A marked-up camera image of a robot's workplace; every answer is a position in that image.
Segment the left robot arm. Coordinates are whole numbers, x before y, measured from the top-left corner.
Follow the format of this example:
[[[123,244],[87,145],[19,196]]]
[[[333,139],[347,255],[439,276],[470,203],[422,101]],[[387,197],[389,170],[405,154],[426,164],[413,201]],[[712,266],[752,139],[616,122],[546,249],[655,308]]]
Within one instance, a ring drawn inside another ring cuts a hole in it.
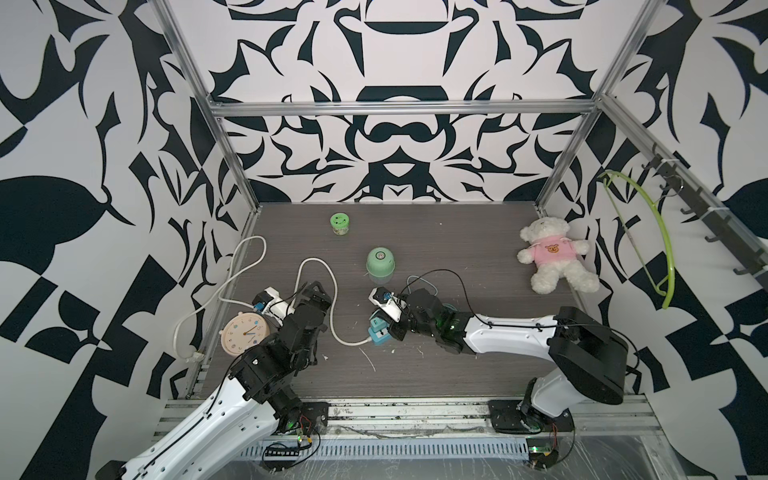
[[[97,479],[208,479],[245,447],[299,425],[293,379],[317,363],[332,298],[318,282],[297,295],[278,331],[234,359],[218,388],[161,440]]]

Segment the teal usb power adapter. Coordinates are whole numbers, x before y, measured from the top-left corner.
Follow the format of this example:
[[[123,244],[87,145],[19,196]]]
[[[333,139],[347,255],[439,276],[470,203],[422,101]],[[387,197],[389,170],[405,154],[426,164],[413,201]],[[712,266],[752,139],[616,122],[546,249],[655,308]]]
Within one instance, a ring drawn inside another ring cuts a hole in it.
[[[374,315],[370,319],[369,335],[372,337],[385,336],[388,332],[388,322]]]

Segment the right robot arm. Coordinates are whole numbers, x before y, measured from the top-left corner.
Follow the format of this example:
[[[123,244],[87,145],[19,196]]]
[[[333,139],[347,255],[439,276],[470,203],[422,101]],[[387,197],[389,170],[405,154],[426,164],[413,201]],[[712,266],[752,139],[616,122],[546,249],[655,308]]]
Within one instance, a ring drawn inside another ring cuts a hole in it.
[[[499,318],[457,311],[425,289],[396,295],[378,287],[369,300],[397,340],[416,333],[456,355],[504,353],[552,362],[550,373],[529,384],[519,405],[524,417],[555,419],[585,400],[623,402],[629,346],[617,330],[576,307],[537,318]]]

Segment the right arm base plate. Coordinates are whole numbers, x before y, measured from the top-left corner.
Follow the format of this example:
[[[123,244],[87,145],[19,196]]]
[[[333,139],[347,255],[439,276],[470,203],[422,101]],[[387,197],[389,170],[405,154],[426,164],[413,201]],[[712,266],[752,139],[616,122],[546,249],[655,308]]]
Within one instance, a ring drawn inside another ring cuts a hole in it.
[[[550,418],[535,410],[523,413],[521,400],[489,400],[487,407],[491,426],[496,433],[535,435],[543,433],[572,432],[573,417],[566,410],[558,417]]]

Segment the green cordless meat grinder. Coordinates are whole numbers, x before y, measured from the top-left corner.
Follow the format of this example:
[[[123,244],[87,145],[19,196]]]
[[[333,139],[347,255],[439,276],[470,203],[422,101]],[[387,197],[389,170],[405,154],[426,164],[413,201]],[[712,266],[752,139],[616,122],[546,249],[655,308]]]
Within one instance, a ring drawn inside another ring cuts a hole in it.
[[[393,277],[396,262],[391,250],[386,247],[375,247],[366,258],[366,271],[376,285],[387,284]]]

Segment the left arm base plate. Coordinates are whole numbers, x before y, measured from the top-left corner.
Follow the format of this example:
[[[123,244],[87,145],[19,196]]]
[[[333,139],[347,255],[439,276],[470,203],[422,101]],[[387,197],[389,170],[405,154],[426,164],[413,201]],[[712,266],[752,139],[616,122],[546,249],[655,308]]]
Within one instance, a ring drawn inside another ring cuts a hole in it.
[[[330,404],[325,401],[310,401],[291,407],[280,423],[280,433],[309,435],[323,433],[328,425]]]

